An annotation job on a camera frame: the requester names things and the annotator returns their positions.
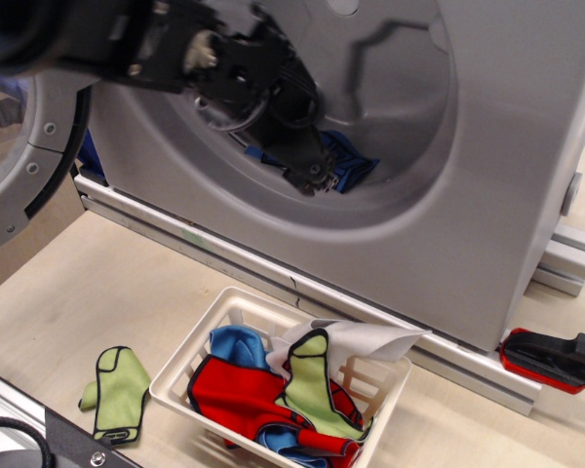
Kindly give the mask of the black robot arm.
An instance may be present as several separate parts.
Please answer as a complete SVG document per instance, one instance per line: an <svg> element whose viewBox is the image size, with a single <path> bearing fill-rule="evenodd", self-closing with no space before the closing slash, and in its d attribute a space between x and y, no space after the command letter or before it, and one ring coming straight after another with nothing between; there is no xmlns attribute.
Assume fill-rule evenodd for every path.
<svg viewBox="0 0 585 468"><path fill-rule="evenodd" d="M0 1L0 73L50 66L190 91L211 129L274 158L301 193L331 182L315 82L256 1Z"/></svg>

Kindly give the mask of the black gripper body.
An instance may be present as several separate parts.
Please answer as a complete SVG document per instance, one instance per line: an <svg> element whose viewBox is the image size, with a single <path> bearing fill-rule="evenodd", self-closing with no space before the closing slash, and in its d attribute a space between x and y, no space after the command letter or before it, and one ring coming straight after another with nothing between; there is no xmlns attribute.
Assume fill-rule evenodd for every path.
<svg viewBox="0 0 585 468"><path fill-rule="evenodd" d="M278 120L266 97L238 117L204 96L194 99L197 114L213 131L228 134L245 148L259 150L284 168L283 177L303 195L313 195L331 184L335 157L316 127L289 127Z"/></svg>

